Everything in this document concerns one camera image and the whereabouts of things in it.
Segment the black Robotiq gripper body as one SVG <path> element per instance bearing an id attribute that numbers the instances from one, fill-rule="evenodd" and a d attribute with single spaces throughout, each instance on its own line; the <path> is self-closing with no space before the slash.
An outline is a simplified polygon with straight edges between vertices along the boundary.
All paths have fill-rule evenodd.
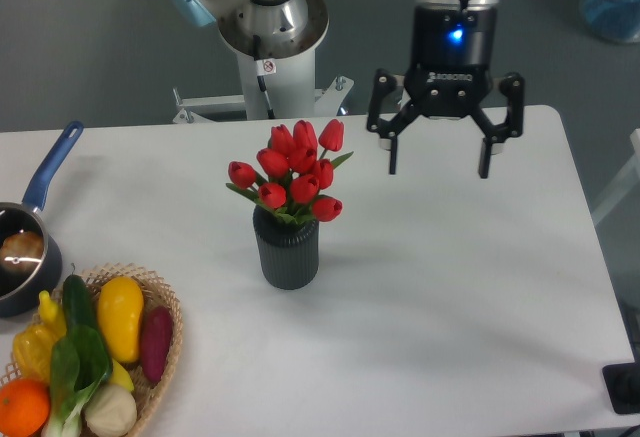
<path id="1" fill-rule="evenodd" d="M 420 115 L 459 119 L 479 108 L 492 89 L 497 15 L 495 7 L 415 7 L 404 88 Z"/>

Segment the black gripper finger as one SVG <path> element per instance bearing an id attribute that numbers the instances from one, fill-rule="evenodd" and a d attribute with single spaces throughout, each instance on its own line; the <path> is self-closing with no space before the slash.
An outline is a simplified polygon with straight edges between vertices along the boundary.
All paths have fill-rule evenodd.
<path id="1" fill-rule="evenodd" d="M 518 73 L 509 73 L 499 81 L 498 90 L 507 99 L 506 116 L 502 123 L 493 124 L 479 106 L 470 114 L 484 134 L 478 165 L 481 179 L 489 177 L 494 147 L 504 144 L 509 138 L 521 137 L 524 130 L 524 78 Z"/>
<path id="2" fill-rule="evenodd" d="M 384 99 L 398 87 L 404 87 L 402 75 L 391 74 L 385 69 L 377 69 L 373 79 L 373 90 L 369 102 L 366 129 L 377 133 L 382 148 L 390 152 L 389 174 L 396 174 L 399 149 L 398 136 L 416 119 L 416 106 L 409 99 L 391 121 L 380 117 Z"/>

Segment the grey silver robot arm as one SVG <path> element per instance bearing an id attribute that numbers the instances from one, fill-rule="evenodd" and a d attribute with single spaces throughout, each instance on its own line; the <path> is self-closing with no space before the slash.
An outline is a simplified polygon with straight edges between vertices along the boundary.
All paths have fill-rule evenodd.
<path id="1" fill-rule="evenodd" d="M 315 89 L 315 51 L 328 29 L 323 0 L 172 0 L 198 27 L 216 24 L 237 58 L 250 120 L 310 117 L 326 103 Z M 419 117 L 471 118 L 483 133 L 479 175 L 523 132 L 524 80 L 489 73 L 499 0 L 416 0 L 407 71 L 375 73 L 366 127 L 390 153 Z"/>

